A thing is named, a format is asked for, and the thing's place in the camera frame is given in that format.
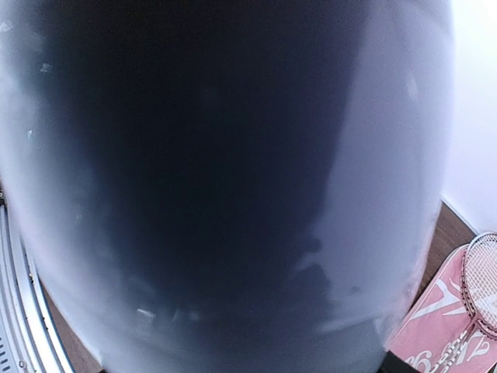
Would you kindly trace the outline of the white shuttlecock tube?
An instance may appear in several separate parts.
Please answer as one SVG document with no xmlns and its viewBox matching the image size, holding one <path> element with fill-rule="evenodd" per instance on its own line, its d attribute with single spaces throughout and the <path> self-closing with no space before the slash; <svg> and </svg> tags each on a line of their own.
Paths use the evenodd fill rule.
<svg viewBox="0 0 497 373">
<path fill-rule="evenodd" d="M 3 1 L 6 202 L 109 372 L 375 372 L 453 65 L 448 1 Z"/>
</svg>

